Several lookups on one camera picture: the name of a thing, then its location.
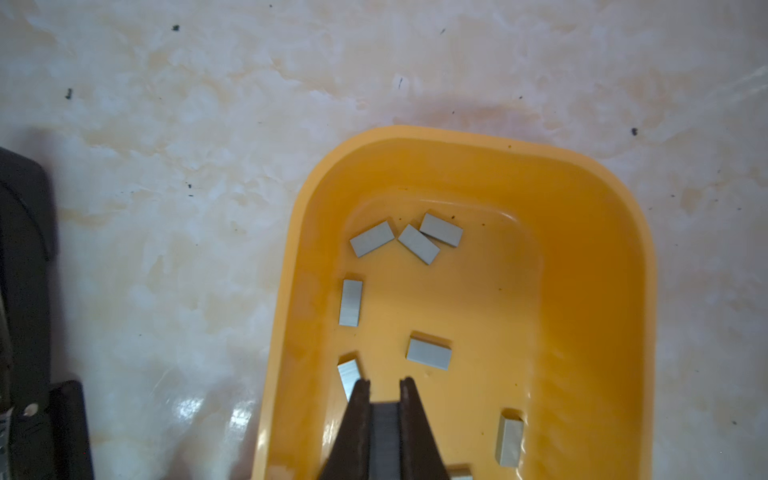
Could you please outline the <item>yellow plastic tray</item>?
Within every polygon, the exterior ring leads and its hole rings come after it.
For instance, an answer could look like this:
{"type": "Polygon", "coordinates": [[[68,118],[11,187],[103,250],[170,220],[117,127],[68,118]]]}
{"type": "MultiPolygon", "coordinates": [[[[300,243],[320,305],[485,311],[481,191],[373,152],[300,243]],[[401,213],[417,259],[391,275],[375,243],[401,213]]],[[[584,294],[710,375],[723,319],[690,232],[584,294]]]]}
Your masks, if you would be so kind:
{"type": "Polygon", "coordinates": [[[377,128],[309,174],[286,240],[253,477],[314,479],[356,358],[376,401],[415,380],[440,454],[477,479],[651,475],[656,261],[629,189],[552,146],[415,126],[377,128]],[[463,229],[426,265],[399,241],[426,213],[463,229]],[[357,258],[387,220],[395,239],[357,258]],[[340,326],[344,279],[363,282],[340,326]],[[406,358],[415,337],[448,370],[406,358]],[[525,423],[517,469],[495,458],[502,415],[525,423]]]}

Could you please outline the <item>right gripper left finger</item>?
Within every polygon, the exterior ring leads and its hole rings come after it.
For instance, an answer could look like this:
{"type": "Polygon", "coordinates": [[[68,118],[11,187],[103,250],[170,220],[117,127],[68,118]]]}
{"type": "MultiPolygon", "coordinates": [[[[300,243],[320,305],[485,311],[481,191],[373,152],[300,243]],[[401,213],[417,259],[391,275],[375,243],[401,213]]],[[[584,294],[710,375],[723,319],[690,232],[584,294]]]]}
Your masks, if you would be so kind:
{"type": "Polygon", "coordinates": [[[358,380],[352,390],[320,480],[363,480],[369,475],[370,381],[358,380]]]}

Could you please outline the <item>black stapler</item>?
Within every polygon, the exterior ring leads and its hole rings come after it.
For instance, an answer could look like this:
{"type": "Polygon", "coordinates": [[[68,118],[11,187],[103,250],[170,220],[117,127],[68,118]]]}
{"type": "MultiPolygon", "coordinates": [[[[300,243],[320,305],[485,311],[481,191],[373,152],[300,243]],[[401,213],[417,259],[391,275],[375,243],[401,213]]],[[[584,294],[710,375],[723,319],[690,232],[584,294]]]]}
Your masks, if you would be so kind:
{"type": "Polygon", "coordinates": [[[83,386],[51,380],[54,197],[37,162],[1,151],[1,476],[94,476],[83,386]]]}

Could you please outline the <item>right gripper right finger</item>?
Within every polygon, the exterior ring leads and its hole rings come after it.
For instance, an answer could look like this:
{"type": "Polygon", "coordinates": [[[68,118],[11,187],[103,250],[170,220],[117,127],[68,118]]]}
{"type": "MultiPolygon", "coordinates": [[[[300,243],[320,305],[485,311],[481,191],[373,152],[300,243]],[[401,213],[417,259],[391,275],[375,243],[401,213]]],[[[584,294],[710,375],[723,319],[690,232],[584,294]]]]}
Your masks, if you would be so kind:
{"type": "Polygon", "coordinates": [[[401,478],[449,480],[415,381],[400,381],[399,429],[401,478]]]}

